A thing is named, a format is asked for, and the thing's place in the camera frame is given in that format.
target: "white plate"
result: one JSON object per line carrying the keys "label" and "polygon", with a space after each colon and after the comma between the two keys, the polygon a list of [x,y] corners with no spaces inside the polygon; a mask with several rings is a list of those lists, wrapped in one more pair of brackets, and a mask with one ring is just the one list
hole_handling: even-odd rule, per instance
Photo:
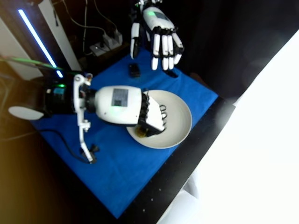
{"label": "white plate", "polygon": [[166,106],[166,130],[161,134],[140,138],[135,127],[127,127],[129,134],[140,144],[150,148],[170,148],[181,143],[192,127],[192,115],[188,105],[177,95],[164,90],[150,90],[149,95],[160,105]]}

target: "white panel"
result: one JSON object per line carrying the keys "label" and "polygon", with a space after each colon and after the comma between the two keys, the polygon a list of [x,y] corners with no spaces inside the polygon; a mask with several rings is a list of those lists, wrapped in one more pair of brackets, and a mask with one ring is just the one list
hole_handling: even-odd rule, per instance
{"label": "white panel", "polygon": [[57,44],[59,45],[67,63],[72,70],[81,70],[81,67],[76,59],[73,49],[71,48],[70,42],[66,37],[64,29],[61,25],[58,15],[56,15],[56,20],[58,26],[56,26],[56,20],[53,13],[53,7],[50,0],[44,0],[38,5],[41,10]]}
{"label": "white panel", "polygon": [[[1,18],[0,30],[0,54],[2,56],[15,56],[30,59],[26,51],[22,48]],[[43,76],[39,69],[31,68],[14,62],[8,62],[8,64],[21,78],[25,80]]]}

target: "blue cloth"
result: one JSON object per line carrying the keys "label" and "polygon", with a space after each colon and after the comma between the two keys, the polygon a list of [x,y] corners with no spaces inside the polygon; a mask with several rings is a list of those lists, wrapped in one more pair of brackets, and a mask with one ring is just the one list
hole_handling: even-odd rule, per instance
{"label": "blue cloth", "polygon": [[[138,63],[141,77],[130,78],[128,64]],[[173,92],[189,106],[194,126],[204,115],[217,95],[211,90],[174,69],[178,78],[171,78],[161,68],[152,71],[150,54],[142,50],[136,60],[126,56],[96,76],[92,88],[108,85],[131,85],[149,90],[159,89]],[[85,134],[88,147],[96,144],[98,162],[83,164],[74,159],[63,142],[54,133],[42,133],[65,163],[74,171],[94,195],[118,218],[143,189],[152,176],[177,148],[152,149],[137,143],[125,127],[113,126],[101,121],[96,114],[85,114],[92,126]],[[49,119],[33,122],[37,129],[54,128],[65,137],[76,153],[79,151],[79,134],[76,115],[54,115]]]}

